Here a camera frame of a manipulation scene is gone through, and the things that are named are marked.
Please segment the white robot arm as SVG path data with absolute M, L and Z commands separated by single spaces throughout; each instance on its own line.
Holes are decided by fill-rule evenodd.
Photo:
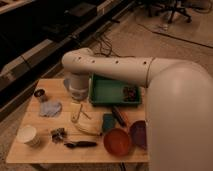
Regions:
M 89 48 L 65 53 L 62 64 L 75 99 L 84 97 L 90 74 L 147 89 L 149 171 L 213 171 L 213 76 L 205 68 L 179 59 L 96 57 Z

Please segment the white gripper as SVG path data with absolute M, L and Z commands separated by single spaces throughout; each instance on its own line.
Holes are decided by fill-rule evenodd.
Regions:
M 73 99 L 84 100 L 88 96 L 89 76 L 71 74 L 69 76 L 68 90 Z

